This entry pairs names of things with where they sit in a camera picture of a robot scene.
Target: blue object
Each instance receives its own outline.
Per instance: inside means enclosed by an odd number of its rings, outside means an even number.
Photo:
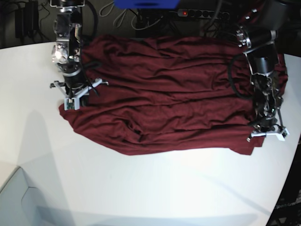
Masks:
[[[180,0],[115,0],[119,8],[170,8],[177,6]]]

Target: white cable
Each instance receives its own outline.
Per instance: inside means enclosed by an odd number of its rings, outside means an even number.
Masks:
[[[111,8],[109,9],[109,11],[108,11],[106,14],[103,14],[103,11],[104,11],[107,7],[109,7],[109,6],[111,6]],[[110,2],[109,4],[106,4],[105,6],[103,6],[103,7],[99,10],[98,15],[99,15],[100,17],[106,17],[106,16],[108,16],[108,15],[112,12],[114,6],[115,6],[115,4],[114,4],[113,1]],[[124,9],[124,10],[116,17],[116,19],[113,21],[113,26],[119,28],[119,27],[122,25],[122,23],[123,23],[123,21],[124,21],[124,18],[125,18],[125,16],[126,16],[126,14],[127,14],[127,9]],[[147,24],[146,27],[144,27],[144,28],[135,28],[135,26],[133,25],[133,22],[134,22],[134,20],[135,20],[135,17],[137,17],[137,16],[134,16],[134,17],[133,17],[133,19],[132,19],[132,21],[131,21],[131,26],[132,26],[132,28],[133,28],[134,30],[136,30],[136,31],[141,31],[141,30],[148,29],[148,28],[150,28],[150,27],[156,25],[157,23],[159,23],[159,22],[161,21],[161,19],[162,19],[162,17],[161,17],[159,20],[157,20],[156,22],[154,22],[154,23],[151,24],[151,25],[149,25],[149,22],[148,22],[148,24]]]
[[[159,23],[159,22],[161,21],[161,19],[163,18],[163,16],[162,16],[159,20],[157,20],[156,22],[152,23],[151,25],[149,25],[149,22],[148,22],[148,25],[146,25],[146,27],[144,27],[144,28],[135,28],[135,26],[133,25],[133,22],[134,22],[134,20],[135,20],[135,17],[137,17],[137,16],[134,16],[134,17],[133,17],[132,22],[131,22],[131,26],[132,26],[132,28],[133,28],[134,30],[136,30],[136,31],[142,31],[142,30],[148,29],[148,28],[150,28],[150,27],[156,25],[157,23]]]
[[[122,11],[122,13],[120,13],[119,14],[119,16],[118,17],[116,17],[116,19],[113,21],[113,26],[115,26],[115,27],[120,27],[121,25],[122,25],[122,22],[123,22],[123,20],[124,20],[124,17],[126,16],[126,14],[127,14],[127,9],[124,9],[123,11]]]
[[[103,11],[104,11],[106,8],[108,8],[109,6],[111,6],[110,9],[109,9],[109,11],[108,11],[106,14],[103,14]],[[103,7],[99,10],[98,15],[99,15],[100,17],[106,17],[106,16],[108,16],[108,15],[112,12],[112,10],[114,9],[114,6],[115,6],[115,4],[114,4],[113,1],[110,2],[109,4],[106,4],[105,6],[103,6]],[[119,27],[122,25],[123,20],[124,20],[124,17],[126,16],[126,14],[127,14],[127,9],[124,9],[124,10],[116,17],[116,19],[113,21],[113,26],[119,28]]]
[[[104,9],[105,8],[107,8],[108,6],[110,6],[110,5],[112,5],[111,6],[111,8],[110,8],[110,10],[108,11],[108,13],[107,14],[102,14],[102,12],[104,11]],[[110,13],[111,13],[111,11],[113,10],[113,8],[114,8],[114,2],[112,1],[112,2],[110,2],[109,4],[107,4],[107,5],[105,5],[104,7],[102,7],[100,10],[99,10],[99,16],[100,17],[105,17],[105,16],[107,16],[107,15],[109,15]]]

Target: dark floor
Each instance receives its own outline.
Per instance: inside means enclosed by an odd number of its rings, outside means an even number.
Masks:
[[[39,4],[46,3],[48,0],[38,0]],[[112,2],[112,0],[90,0],[91,3],[94,5],[97,13],[99,10],[107,5],[108,3]],[[180,4],[178,5],[180,8],[184,8],[184,6],[190,8],[199,8],[199,9],[209,9],[214,7],[215,1],[207,1],[207,0],[181,0]],[[15,9],[14,5],[11,5],[11,8],[7,7],[6,11],[11,11]],[[53,22],[56,19],[56,14],[58,9],[50,7],[49,4],[46,5],[46,9],[48,12],[43,9],[39,12],[39,18],[42,19],[41,22],[41,31],[49,37],[51,41],[55,41],[55,34],[53,32]],[[97,35],[100,34],[113,34],[121,37],[128,37],[134,38],[135,37],[135,30],[131,27],[131,20],[134,17],[134,14],[130,11],[127,12],[125,19],[122,25],[119,28],[113,26],[113,21],[115,18],[122,12],[123,10],[115,7],[112,12],[107,17],[99,17],[99,24],[97,29]],[[83,18],[84,18],[84,34],[91,34],[93,28],[93,16],[90,12],[88,7],[83,8]],[[190,34],[189,31],[196,31],[200,27],[200,22],[176,22],[177,26],[181,31],[184,31],[183,34]],[[5,43],[3,47],[14,47],[20,46],[21,42],[19,39],[15,38],[15,18],[14,13],[11,13],[5,17],[5,38],[4,40],[0,40],[1,43]],[[36,42],[40,42],[39,37],[37,36]],[[33,44],[33,41],[30,38],[25,38],[24,44]],[[281,40],[279,52],[287,53],[295,56],[301,57],[301,33],[297,35],[297,38],[294,36],[290,39],[290,37]]]

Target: dark red cloth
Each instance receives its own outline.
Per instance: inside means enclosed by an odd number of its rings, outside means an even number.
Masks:
[[[206,147],[228,147],[251,154],[264,138],[246,138],[253,128],[251,100],[230,87],[227,66],[241,50],[220,40],[200,37],[149,38],[143,42],[100,36],[84,51],[84,62],[103,66],[87,71],[110,85],[90,92],[89,107],[64,111],[76,133],[128,155]],[[279,72],[285,72],[280,56]],[[252,93],[244,58],[233,65],[237,89]],[[285,73],[280,77],[284,89]]]

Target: black cable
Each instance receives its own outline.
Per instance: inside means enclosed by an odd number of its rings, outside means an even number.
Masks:
[[[241,93],[236,89],[235,84],[234,84],[234,81],[233,81],[233,78],[232,78],[232,67],[233,67],[233,64],[234,64],[234,62],[235,62],[238,58],[240,58],[240,57],[242,57],[242,56],[243,56],[243,54],[239,54],[239,55],[234,56],[234,57],[231,59],[229,65],[228,65],[228,79],[229,79],[229,83],[230,83],[231,88],[233,89],[234,93],[235,93],[239,98],[242,98],[242,99],[245,99],[245,100],[250,100],[250,99],[252,99],[253,97],[252,97],[252,96],[249,97],[249,96],[245,96],[245,95],[241,94]]]
[[[46,6],[47,5],[47,2],[46,3],[42,3],[41,6],[44,10],[46,10],[48,12],[48,14],[43,17],[42,19],[40,19],[40,22],[39,22],[39,29],[37,30],[38,34],[40,35],[42,41],[44,41],[44,38],[47,40],[47,41],[50,41],[50,39],[42,32],[42,21],[45,20],[49,15],[50,15],[50,11],[48,9],[46,9]]]
[[[261,124],[261,123],[262,123],[264,120],[266,120],[266,119],[267,119],[266,116],[264,116],[264,117],[262,117],[262,118],[259,118],[259,119],[256,119],[256,120],[254,120],[254,121],[249,122],[249,123],[248,123],[248,126],[251,126],[251,127],[256,126],[256,125],[258,125],[258,124]]]
[[[209,29],[214,25],[214,23],[212,23],[209,27],[207,27],[205,30],[204,30],[204,33],[207,33],[207,31],[209,31]]]
[[[38,7],[39,6],[46,6],[47,4],[48,4],[48,1],[45,0],[45,2],[42,2],[41,4],[39,4]]]
[[[206,30],[204,30],[204,37],[206,37],[207,33],[209,33],[209,32],[214,32],[213,35],[211,35],[211,37],[214,37],[219,31],[220,31],[220,26],[216,26],[215,23],[213,23],[210,27],[208,27]]]
[[[279,129],[282,129],[283,127],[280,126],[279,124],[274,124],[273,126],[277,126]]]
[[[216,27],[216,28],[217,28],[217,31],[213,34],[212,37],[216,37],[216,36],[218,35],[219,32],[223,32],[223,30],[222,30],[222,23],[223,23],[223,21],[222,21],[222,19],[220,19],[219,24],[218,24],[218,27]]]
[[[139,18],[139,16],[138,16],[138,14],[136,14],[133,10],[131,10],[130,8],[128,9],[128,10],[130,10],[132,13],[134,13],[135,15],[136,15],[136,17],[137,17],[137,20],[140,20],[140,18]]]
[[[80,14],[81,14],[81,21],[83,20],[83,10],[82,7],[79,8]],[[83,35],[83,27],[81,27],[80,29],[80,37],[82,37]],[[96,95],[99,97],[99,93],[97,92],[97,90],[95,89],[95,87],[92,85],[92,83],[90,82],[89,78],[86,75],[86,71],[85,68],[83,67],[82,64],[82,49],[83,49],[83,43],[82,40],[80,40],[80,47],[79,47],[79,65],[83,71],[84,77],[87,80],[88,85],[93,89],[93,91],[96,93]]]
[[[280,112],[280,109],[279,109],[279,108],[277,109],[277,113],[278,113],[280,125],[283,126],[282,116],[281,116],[281,112]]]
[[[94,24],[93,24],[93,32],[91,35],[91,41],[96,37],[96,32],[97,32],[97,27],[98,27],[98,15],[97,12],[89,0],[86,0],[86,4],[89,6],[92,14],[93,14],[93,19],[94,19]]]
[[[201,31],[206,30],[208,27],[210,27],[213,24],[213,22],[217,18],[218,14],[220,13],[220,10],[222,8],[222,1],[223,0],[218,0],[213,16],[211,17],[211,19],[208,23],[206,23],[203,27],[201,27],[201,29],[200,29]]]

